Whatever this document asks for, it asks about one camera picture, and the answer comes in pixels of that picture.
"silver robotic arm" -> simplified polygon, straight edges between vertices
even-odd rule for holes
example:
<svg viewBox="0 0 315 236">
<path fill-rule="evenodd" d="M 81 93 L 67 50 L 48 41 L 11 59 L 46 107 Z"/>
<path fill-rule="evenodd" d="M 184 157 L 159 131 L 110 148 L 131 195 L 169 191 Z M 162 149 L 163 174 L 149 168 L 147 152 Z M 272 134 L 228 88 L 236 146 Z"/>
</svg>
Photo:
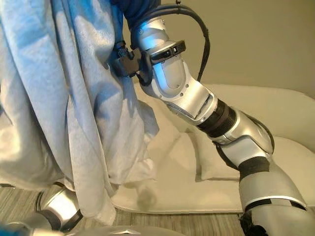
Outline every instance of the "silver robotic arm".
<svg viewBox="0 0 315 236">
<path fill-rule="evenodd" d="M 273 138 L 258 120 L 231 108 L 196 81 L 181 57 L 182 42 L 170 41 L 163 19 L 136 31 L 140 51 L 151 58 L 153 78 L 144 92 L 205 132 L 226 164 L 240 171 L 246 235 L 314 235 L 315 219 L 290 177 L 272 160 Z"/>
</svg>

